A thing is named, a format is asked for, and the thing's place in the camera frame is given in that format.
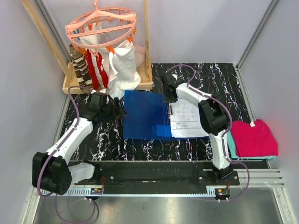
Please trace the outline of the white table form sheet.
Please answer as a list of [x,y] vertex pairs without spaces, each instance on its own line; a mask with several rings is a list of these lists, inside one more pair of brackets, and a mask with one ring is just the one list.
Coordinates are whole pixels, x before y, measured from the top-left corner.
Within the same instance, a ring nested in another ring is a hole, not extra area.
[[169,103],[171,136],[174,138],[207,138],[200,123],[199,110],[188,101],[179,98]]

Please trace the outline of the blue plastic folder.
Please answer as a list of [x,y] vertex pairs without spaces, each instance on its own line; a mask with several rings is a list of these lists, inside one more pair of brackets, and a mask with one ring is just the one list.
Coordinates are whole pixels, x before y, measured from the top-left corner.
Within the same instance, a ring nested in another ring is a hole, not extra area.
[[135,140],[180,140],[171,136],[169,104],[160,93],[125,91],[123,137]]

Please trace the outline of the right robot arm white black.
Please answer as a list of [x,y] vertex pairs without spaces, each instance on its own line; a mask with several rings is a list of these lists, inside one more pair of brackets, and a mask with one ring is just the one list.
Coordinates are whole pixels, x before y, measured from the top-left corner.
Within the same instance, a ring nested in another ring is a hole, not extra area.
[[208,133],[213,153],[213,182],[223,185],[228,181],[233,168],[229,161],[227,132],[230,128],[231,115],[223,99],[214,94],[204,93],[189,83],[178,81],[172,74],[160,76],[166,102],[175,103],[179,98],[186,100],[199,110],[201,127]]

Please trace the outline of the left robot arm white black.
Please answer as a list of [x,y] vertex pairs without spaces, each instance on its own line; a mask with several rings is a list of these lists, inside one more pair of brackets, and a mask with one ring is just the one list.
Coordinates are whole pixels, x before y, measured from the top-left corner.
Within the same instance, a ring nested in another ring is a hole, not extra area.
[[46,197],[43,190],[49,195],[63,195],[71,185],[83,180],[97,184],[101,179],[98,166],[89,161],[70,166],[71,157],[99,124],[126,116],[120,99],[102,92],[90,94],[86,105],[82,109],[76,106],[75,110],[76,118],[58,142],[46,152],[33,156],[32,185],[42,197]]

